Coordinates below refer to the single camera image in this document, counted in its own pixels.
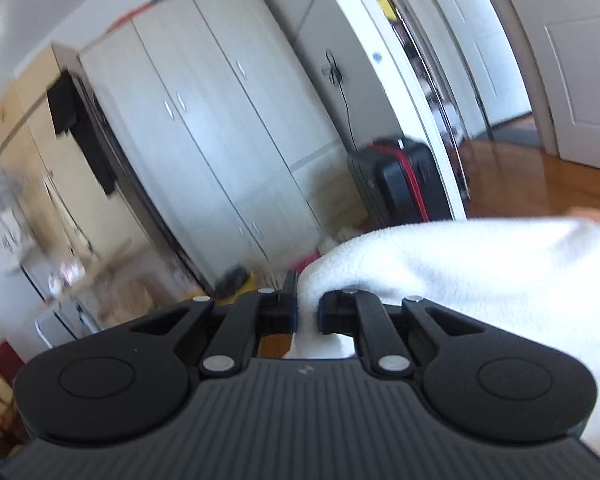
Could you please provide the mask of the white fleece zip jacket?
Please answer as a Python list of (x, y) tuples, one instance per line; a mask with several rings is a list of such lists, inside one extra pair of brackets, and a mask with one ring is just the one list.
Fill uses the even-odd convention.
[(600, 218), (439, 221), (352, 238), (301, 273), (287, 358), (352, 356), (351, 338), (317, 327), (318, 302), (343, 288), (386, 304), (419, 296), (574, 356), (598, 385), (583, 440), (600, 453)]

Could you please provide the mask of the beige wooden cabinet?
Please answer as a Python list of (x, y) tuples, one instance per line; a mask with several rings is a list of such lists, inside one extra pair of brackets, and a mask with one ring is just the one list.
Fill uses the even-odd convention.
[(69, 133), (54, 130), (46, 90), (63, 70), (81, 73), (75, 50), (49, 44), (0, 99), (0, 168), (53, 266), (79, 261), (67, 295), (137, 280), (170, 304), (199, 284), (122, 188), (105, 194)]

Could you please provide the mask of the yellow trash bin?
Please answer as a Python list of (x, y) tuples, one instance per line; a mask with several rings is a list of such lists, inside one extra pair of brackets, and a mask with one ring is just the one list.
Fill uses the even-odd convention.
[(217, 304), (232, 304), (241, 294), (257, 289), (256, 276), (244, 266), (234, 266), (215, 284), (212, 298)]

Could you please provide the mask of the black red suitcase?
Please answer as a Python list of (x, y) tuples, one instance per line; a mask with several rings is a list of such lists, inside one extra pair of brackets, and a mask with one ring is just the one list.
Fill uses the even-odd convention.
[(348, 167), (378, 228), (453, 218), (434, 155), (425, 143), (378, 139), (349, 154)]

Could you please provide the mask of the black hanging garment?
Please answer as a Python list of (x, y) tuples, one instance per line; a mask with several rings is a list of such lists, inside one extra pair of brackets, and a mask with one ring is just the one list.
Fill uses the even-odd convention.
[(70, 133), (106, 196), (116, 192), (117, 176), (97, 139), (96, 124), (79, 90), (80, 78), (63, 68), (47, 88), (46, 99), (56, 136)]

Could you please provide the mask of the white wardrobe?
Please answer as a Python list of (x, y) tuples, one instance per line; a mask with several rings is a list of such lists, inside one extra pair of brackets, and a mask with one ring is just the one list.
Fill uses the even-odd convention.
[(347, 151), (264, 0), (162, 0), (81, 63), (201, 277), (286, 269), (365, 216)]

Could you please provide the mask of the metal storage shelf rack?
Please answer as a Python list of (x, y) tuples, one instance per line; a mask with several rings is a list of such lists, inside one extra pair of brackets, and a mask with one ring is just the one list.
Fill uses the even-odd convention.
[(405, 49), (414, 65), (420, 88), (425, 93), (431, 113), (437, 123), (441, 140), (448, 151), (460, 198), (471, 200), (470, 177), (460, 147), (466, 140), (467, 129), (462, 114), (434, 48), (422, 25), (403, 0), (388, 0), (396, 12), (407, 38)]

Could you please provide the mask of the white room door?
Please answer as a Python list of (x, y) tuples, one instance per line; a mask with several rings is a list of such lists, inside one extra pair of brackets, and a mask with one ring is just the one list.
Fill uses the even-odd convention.
[(510, 0), (538, 63), (561, 158), (600, 168), (600, 0)]

